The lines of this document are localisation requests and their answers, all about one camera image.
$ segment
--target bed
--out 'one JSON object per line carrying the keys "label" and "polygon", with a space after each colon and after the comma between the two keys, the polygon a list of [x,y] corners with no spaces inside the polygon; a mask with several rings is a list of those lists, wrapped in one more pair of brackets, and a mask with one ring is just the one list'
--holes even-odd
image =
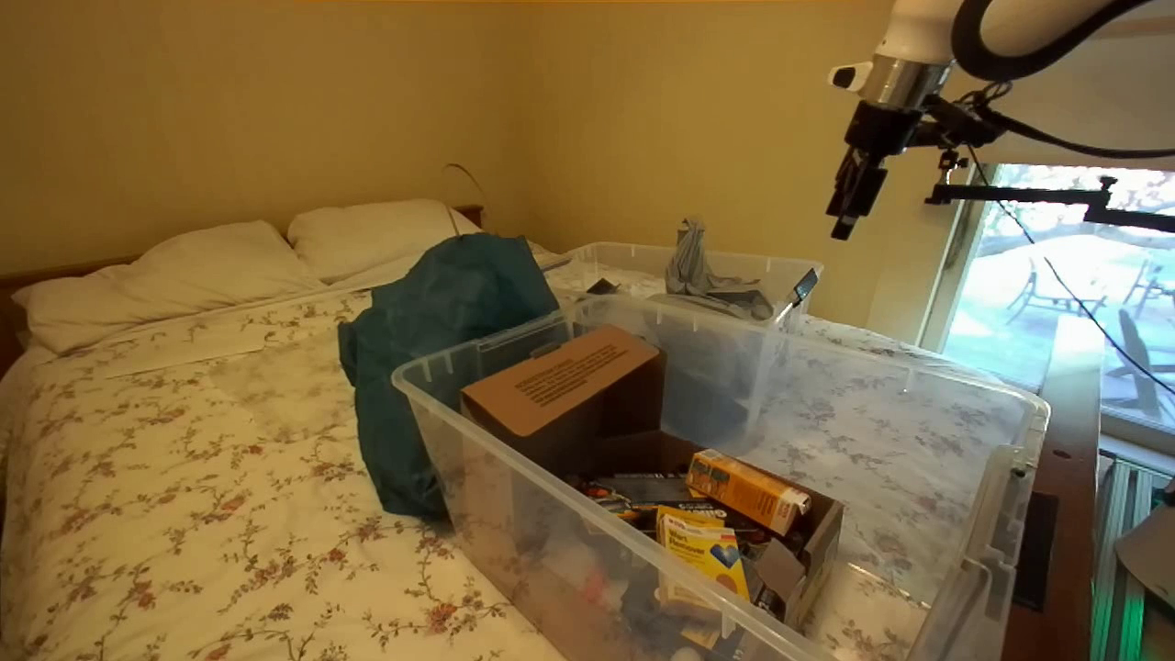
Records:
{"label": "bed", "polygon": [[381,513],[355,453],[338,322],[447,232],[434,203],[315,208],[293,248],[237,225],[27,290],[3,655],[554,657],[453,537]]}

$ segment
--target cardboard box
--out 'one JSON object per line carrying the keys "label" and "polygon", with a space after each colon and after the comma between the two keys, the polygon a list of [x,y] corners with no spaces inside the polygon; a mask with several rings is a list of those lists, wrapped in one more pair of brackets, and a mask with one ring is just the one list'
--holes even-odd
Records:
{"label": "cardboard box", "polygon": [[[694,445],[661,432],[666,365],[634,333],[602,325],[565,341],[561,349],[513,365],[463,389],[463,406],[500,442],[565,480],[610,472],[681,472],[687,478]],[[798,513],[787,537],[730,509],[730,527],[762,531],[748,554],[752,596],[779,596],[779,618],[802,629],[826,585],[835,541],[841,531],[841,504],[803,487],[807,509]],[[533,504],[518,505],[518,541],[539,543],[545,513]]]}

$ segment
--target pillow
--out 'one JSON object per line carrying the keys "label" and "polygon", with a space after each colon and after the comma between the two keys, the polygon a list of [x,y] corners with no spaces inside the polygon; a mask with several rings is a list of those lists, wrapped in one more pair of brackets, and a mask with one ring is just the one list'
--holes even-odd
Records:
{"label": "pillow", "polygon": [[32,341],[71,351],[136,322],[290,290],[325,281],[273,225],[250,221],[172,235],[132,263],[32,281],[15,305],[27,307]]}
{"label": "pillow", "polygon": [[334,281],[387,261],[418,257],[454,232],[472,235],[476,225],[437,197],[405,197],[298,213],[285,239],[321,280]]}

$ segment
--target beige wall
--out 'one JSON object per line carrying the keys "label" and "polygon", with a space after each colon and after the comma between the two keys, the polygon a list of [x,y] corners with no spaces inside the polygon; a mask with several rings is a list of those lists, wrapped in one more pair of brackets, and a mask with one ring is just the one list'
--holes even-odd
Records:
{"label": "beige wall", "polygon": [[890,3],[533,12],[533,216],[558,247],[673,241],[683,213],[713,248],[826,263],[817,313],[915,338],[946,213],[922,208],[934,159],[899,161],[877,216],[831,241],[826,194],[853,95]]}
{"label": "beige wall", "polygon": [[6,0],[0,276],[390,194],[523,216],[518,17],[376,0]]}

